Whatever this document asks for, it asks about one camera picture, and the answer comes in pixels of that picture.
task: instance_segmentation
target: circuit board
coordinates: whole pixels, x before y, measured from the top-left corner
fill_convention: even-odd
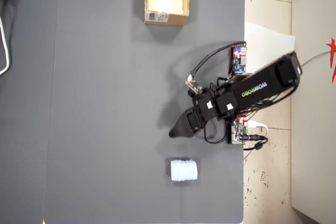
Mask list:
[[[233,71],[236,74],[246,72],[246,52],[247,47],[234,47],[233,50]]]

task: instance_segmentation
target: gray table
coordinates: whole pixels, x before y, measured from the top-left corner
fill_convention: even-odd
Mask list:
[[[0,197],[7,204],[1,218],[241,222],[242,146],[167,134],[191,106],[184,85],[189,71],[208,52],[243,39],[244,0],[191,0],[185,27],[144,24],[144,0],[22,1],[14,23],[15,61],[0,78],[6,82],[0,93],[0,183],[8,188],[3,195],[15,195]],[[214,81],[227,68],[226,54],[220,54],[199,80]],[[176,157],[196,160],[199,180],[173,183],[166,173]]]

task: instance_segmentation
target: red mark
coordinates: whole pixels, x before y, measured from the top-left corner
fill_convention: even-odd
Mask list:
[[[335,40],[331,38],[331,44],[327,44],[331,48],[330,52],[330,68],[332,68],[332,64],[334,62],[334,53],[336,52],[336,45],[335,45]],[[332,83],[334,83],[336,77],[336,66],[334,69],[334,74],[332,75]]]

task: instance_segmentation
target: white wall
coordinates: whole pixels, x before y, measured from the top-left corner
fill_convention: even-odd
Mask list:
[[[292,34],[302,64],[336,39],[336,0],[292,2]],[[292,206],[320,223],[336,223],[335,65],[336,58],[330,69],[330,54],[306,65],[292,96]]]

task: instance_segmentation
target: floor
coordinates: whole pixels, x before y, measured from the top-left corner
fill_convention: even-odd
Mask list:
[[[291,35],[291,1],[245,0],[245,21]],[[270,141],[244,161],[244,224],[315,223],[291,207],[290,98],[254,120],[270,127]]]

